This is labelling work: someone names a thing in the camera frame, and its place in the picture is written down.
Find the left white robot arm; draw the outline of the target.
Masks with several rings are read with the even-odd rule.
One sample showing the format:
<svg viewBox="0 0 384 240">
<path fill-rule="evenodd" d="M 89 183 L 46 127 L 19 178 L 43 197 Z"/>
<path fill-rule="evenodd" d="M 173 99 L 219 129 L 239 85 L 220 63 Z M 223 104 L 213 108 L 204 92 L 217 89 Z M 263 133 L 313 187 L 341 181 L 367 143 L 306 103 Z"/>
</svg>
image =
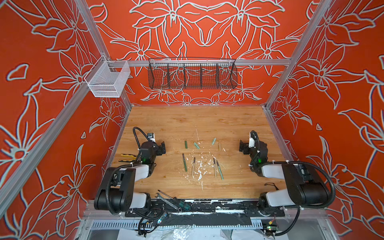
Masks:
<svg viewBox="0 0 384 240">
<path fill-rule="evenodd" d="M 146 134 L 139 127 L 133 127 L 133 134 L 138 155 L 125 165 L 106 169 L 94 199 L 95 210 L 118 215 L 149 207 L 150 194 L 135 192 L 135 183 L 153 174 L 156 158 L 166 153 L 166 146 L 164 142 L 157 144 L 153 133 Z"/>
</svg>

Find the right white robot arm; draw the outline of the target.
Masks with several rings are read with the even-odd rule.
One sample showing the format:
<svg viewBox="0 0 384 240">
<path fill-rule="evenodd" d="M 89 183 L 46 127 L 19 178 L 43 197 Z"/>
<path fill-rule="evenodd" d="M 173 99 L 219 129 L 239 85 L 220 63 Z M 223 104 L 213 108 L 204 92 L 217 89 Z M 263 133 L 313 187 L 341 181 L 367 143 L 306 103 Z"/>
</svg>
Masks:
<svg viewBox="0 0 384 240">
<path fill-rule="evenodd" d="M 317 165 L 300 161 L 269 161 L 268 145 L 256 131 L 251 131 L 248 142 L 239 142 L 239 152 L 251 159 L 251 172 L 262 178 L 284 180 L 285 189 L 261 193 L 258 211 L 270 215 L 280 207 L 324 209 L 336 198 L 336 186 L 329 174 Z"/>
</svg>

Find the yellow black pliers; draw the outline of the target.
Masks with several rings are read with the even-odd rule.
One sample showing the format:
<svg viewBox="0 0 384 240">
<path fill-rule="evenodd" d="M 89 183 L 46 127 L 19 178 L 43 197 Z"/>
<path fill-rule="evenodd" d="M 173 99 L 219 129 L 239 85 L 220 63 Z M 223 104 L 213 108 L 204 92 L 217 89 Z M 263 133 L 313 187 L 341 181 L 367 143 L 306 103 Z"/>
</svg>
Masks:
<svg viewBox="0 0 384 240">
<path fill-rule="evenodd" d="M 120 154 L 120 158 L 118 159 L 118 162 L 120 163 L 129 163 L 129 164 L 131 163 L 133 164 L 139 161 L 140 161 L 140 157 L 132 154 Z"/>
</svg>

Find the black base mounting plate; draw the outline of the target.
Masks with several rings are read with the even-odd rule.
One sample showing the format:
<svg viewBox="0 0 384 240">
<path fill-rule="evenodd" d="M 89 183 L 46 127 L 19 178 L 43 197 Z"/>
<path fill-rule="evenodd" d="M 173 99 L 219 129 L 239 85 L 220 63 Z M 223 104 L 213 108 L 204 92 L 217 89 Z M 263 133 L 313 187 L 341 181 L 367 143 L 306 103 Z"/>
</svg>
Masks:
<svg viewBox="0 0 384 240">
<path fill-rule="evenodd" d="M 138 209 L 145 214 L 151 207 L 160 206 L 169 214 L 240 214 L 246 217 L 284 217 L 286 214 L 282 207 L 271 210 L 259 210 L 257 199 L 184 199 L 191 206 L 190 210 L 176 210 L 161 199 L 151 199 L 149 204 Z"/>
</svg>

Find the silver wrench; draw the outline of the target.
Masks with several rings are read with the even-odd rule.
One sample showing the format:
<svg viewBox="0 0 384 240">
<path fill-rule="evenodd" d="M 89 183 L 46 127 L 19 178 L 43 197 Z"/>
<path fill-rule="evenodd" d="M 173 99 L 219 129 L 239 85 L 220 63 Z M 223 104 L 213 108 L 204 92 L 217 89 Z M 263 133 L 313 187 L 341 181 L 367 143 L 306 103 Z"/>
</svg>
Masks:
<svg viewBox="0 0 384 240">
<path fill-rule="evenodd" d="M 170 207 L 172 207 L 173 209 L 175 209 L 178 213 L 182 212 L 182 208 L 181 208 L 181 207 L 178 207 L 177 205 L 175 205 L 174 203 L 172 203 L 170 200 L 165 199 L 165 198 L 162 197 L 159 193 L 156 193 L 156 198 L 157 198 L 157 199 L 160 199 L 160 200 L 162 200 L 163 202 L 165 202 L 166 204 L 168 204 Z"/>
</svg>

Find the small green circuit board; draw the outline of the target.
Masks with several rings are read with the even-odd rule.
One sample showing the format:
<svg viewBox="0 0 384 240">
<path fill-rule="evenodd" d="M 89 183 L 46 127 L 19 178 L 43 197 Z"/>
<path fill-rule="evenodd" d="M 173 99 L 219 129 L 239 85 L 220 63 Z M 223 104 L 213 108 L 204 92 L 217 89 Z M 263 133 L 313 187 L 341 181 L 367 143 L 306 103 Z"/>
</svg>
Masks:
<svg viewBox="0 0 384 240">
<path fill-rule="evenodd" d="M 270 233 L 275 233 L 279 229 L 275 220 L 271 220 L 265 224 L 263 224 L 263 230 Z"/>
</svg>

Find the green handled screwdriver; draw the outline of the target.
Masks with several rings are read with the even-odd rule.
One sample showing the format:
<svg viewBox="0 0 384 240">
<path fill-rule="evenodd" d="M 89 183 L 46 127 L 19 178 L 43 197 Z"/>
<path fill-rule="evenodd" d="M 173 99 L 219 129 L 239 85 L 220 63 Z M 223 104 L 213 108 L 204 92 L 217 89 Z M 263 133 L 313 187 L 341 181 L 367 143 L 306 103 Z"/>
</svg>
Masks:
<svg viewBox="0 0 384 240">
<path fill-rule="evenodd" d="M 168 197 L 169 199 L 166 200 L 165 202 L 166 203 L 172 203 L 171 204 L 171 207 L 173 207 L 178 213 L 182 212 L 182 211 L 190 211 L 192 209 L 191 205 L 188 204 L 187 202 L 181 200 L 181 199 L 178 199 L 176 197 L 172 197 L 172 196 L 169 196 L 168 194 L 164 193 L 163 191 L 160 191 L 158 190 L 158 192 L 160 193 L 158 195 L 158 197 L 161 199 L 161 200 L 165 200 L 165 198 L 163 197 L 166 196 Z"/>
</svg>

